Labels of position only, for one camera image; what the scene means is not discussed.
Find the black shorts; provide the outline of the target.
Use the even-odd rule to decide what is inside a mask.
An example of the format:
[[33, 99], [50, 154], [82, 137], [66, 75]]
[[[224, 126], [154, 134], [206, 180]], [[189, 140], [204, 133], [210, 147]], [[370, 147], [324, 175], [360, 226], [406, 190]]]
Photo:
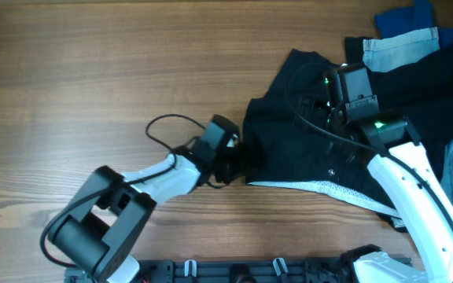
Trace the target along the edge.
[[246, 179], [257, 186], [286, 186], [316, 193], [379, 213], [404, 228], [396, 210], [366, 168], [342, 145], [319, 132], [293, 125], [301, 95], [327, 101], [323, 73], [333, 64], [315, 52], [292, 50], [268, 92], [252, 99], [243, 123], [245, 144], [258, 164]]

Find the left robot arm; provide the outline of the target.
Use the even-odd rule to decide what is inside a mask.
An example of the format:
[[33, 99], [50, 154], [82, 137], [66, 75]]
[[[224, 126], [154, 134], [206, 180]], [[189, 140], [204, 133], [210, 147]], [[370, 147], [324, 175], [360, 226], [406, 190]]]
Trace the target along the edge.
[[131, 250], [158, 205], [209, 185], [236, 179], [241, 144], [238, 126], [214, 115], [201, 134], [165, 148], [164, 160], [140, 171], [95, 169], [39, 239], [52, 263], [92, 282], [136, 282], [140, 263]]

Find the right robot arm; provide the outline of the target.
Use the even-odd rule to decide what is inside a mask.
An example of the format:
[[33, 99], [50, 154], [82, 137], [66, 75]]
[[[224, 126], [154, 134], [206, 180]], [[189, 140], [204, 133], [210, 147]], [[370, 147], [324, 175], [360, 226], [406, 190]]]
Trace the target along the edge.
[[364, 64], [323, 73], [328, 100], [313, 107], [326, 113], [325, 127], [294, 114], [335, 145], [371, 153], [367, 170], [387, 193], [424, 264], [407, 266], [367, 245], [341, 255], [342, 282], [453, 282], [453, 206], [430, 167], [420, 135], [396, 109], [381, 111]]

